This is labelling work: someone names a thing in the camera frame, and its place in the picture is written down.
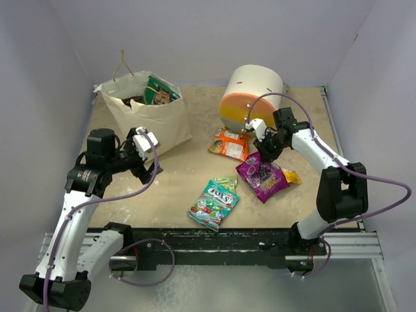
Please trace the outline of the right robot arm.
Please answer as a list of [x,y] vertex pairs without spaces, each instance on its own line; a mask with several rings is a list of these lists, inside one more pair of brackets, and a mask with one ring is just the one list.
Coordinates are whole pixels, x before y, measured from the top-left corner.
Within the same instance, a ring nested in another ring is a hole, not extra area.
[[340,220],[351,220],[366,213],[369,206],[367,181],[355,176],[366,174],[360,162],[349,162],[321,140],[309,122],[299,122],[290,108],[273,113],[276,130],[255,118],[245,129],[255,135],[254,146],[264,162],[275,161],[285,148],[301,153],[320,174],[316,209],[292,225],[289,247],[296,254],[306,253],[318,243],[319,235]]

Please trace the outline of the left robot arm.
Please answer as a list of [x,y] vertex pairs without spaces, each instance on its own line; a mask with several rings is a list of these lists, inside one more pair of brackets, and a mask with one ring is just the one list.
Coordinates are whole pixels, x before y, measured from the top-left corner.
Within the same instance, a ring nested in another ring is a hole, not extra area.
[[[130,129],[123,142],[112,129],[90,132],[86,149],[68,172],[64,203],[49,246],[35,272],[21,278],[23,293],[47,311],[51,307],[80,311],[85,306],[94,276],[112,255],[126,255],[134,246],[131,226],[110,222],[82,252],[92,216],[99,204],[131,198],[150,187],[160,171],[159,145],[145,127]],[[127,196],[104,198],[113,176],[126,171],[139,178],[143,188]]]

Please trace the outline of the green snack bag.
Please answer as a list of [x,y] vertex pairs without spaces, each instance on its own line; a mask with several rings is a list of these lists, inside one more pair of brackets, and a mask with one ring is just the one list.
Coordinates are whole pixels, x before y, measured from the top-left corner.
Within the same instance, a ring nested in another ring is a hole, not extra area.
[[169,104],[179,98],[179,94],[174,92],[166,83],[152,75],[149,76],[143,91],[145,105]]

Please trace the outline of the teal Fox's candy bag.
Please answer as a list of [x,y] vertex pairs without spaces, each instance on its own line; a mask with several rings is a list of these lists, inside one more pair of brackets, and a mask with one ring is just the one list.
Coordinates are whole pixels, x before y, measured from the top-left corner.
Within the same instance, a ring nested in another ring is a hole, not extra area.
[[187,214],[198,224],[219,232],[222,222],[239,200],[233,191],[210,180]]

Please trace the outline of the brown Kettle chips bag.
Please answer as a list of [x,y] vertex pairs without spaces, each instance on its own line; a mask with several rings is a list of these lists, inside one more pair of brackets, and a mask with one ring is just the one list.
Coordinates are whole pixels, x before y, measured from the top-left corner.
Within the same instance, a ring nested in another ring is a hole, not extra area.
[[133,96],[133,97],[127,97],[123,98],[122,102],[124,105],[131,107],[131,102],[134,101],[136,103],[143,103],[144,97],[143,96]]

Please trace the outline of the yellow small snack box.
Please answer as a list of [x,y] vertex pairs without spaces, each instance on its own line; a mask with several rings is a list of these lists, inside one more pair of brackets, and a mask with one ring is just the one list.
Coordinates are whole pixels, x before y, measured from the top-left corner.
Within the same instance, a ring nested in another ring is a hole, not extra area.
[[283,172],[283,175],[285,176],[285,179],[288,183],[295,185],[302,184],[302,179],[295,171],[288,170],[286,168],[282,168],[281,171]]

